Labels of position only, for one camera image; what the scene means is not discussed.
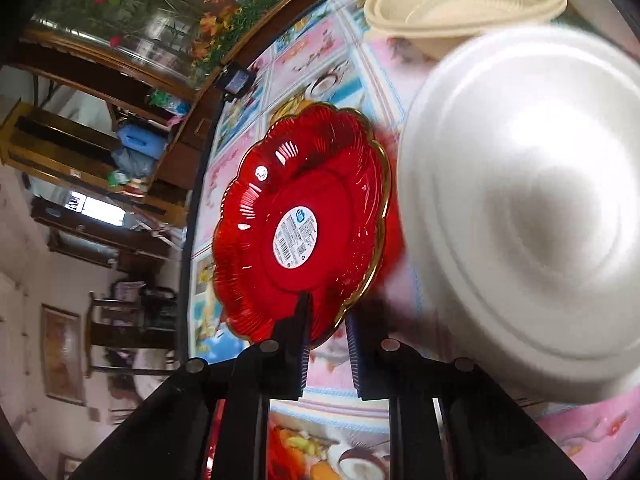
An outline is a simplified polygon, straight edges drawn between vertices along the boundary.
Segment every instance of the white bowl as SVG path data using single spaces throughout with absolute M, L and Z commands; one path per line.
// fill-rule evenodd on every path
M 514 23 L 546 23 L 566 0 L 367 0 L 369 25 L 414 42 L 437 59 L 471 36 Z
M 640 380 L 640 68 L 562 27 L 446 57 L 401 137 L 425 294 L 481 365 L 548 400 Z

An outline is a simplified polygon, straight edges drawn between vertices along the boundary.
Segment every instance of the black metal bracket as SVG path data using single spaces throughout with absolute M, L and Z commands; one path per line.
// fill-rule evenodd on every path
M 388 338 L 375 301 L 347 316 L 354 384 L 389 399 L 391 478 L 584 480 L 545 432 L 479 366 L 422 357 Z M 441 431 L 438 419 L 444 425 Z M 451 459 L 445 460 L 451 452 Z
M 187 361 L 82 462 L 72 480 L 201 480 L 211 420 L 222 399 L 211 480 L 265 478 L 269 402 L 302 395 L 310 307 L 310 296 L 301 294 L 294 315 L 276 323 L 269 340 L 234 360 Z M 423 358 L 388 338 L 382 312 L 379 303 L 359 305 L 347 315 L 347 331 L 359 396 L 389 399 L 392 480 L 447 480 L 452 470 L 459 480 L 584 480 L 477 365 Z

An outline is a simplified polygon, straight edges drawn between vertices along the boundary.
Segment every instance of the plate label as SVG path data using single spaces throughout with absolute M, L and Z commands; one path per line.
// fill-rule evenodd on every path
M 273 237 L 273 255 L 286 269 L 303 265 L 316 246 L 318 222 L 311 209 L 303 205 L 289 209 L 280 220 Z

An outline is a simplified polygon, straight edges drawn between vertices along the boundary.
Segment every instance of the window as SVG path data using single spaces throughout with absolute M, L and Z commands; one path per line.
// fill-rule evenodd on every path
M 83 215 L 90 216 L 91 218 L 117 226 L 121 226 L 124 220 L 124 209 L 107 204 L 106 202 L 101 202 L 77 191 L 71 192 L 71 196 L 66 201 L 65 207 L 72 211 L 78 211 Z

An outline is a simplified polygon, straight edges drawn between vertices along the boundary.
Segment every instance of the table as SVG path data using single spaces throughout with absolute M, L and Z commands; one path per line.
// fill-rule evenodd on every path
M 628 51 L 640 53 L 640 44 L 629 37 L 622 17 L 611 10 L 608 0 L 585 1 L 570 0 L 573 9 L 560 21 L 606 32 Z M 229 332 L 213 294 L 210 242 L 226 186 L 236 176 L 242 156 L 270 124 L 310 102 L 354 107 L 371 120 L 392 167 L 395 164 L 402 127 L 434 61 L 425 59 L 407 40 L 370 36 L 363 4 L 364 0 L 320 3 L 254 61 L 254 87 L 222 111 L 196 223 L 190 226 L 194 229 L 188 320 L 191 356 L 217 362 L 235 357 L 246 346 Z M 390 257 L 376 287 L 392 306 L 398 337 L 430 357 L 452 360 L 460 350 L 420 292 L 404 251 L 394 195 L 387 231 Z M 640 388 L 579 407 L 528 399 L 508 384 L 505 388 L 590 480 L 608 478 L 638 437 Z M 354 448 L 366 450 L 364 460 L 372 470 L 387 467 L 388 405 L 357 398 L 343 326 L 311 352 L 302 399 L 271 403 L 271 422 L 275 442 L 284 436 L 286 442 L 296 443 L 305 463 L 304 474 L 311 478 L 355 478 L 342 466 L 345 453 L 348 456 Z M 282 460 L 282 456 L 287 455 L 270 456 L 270 460 Z

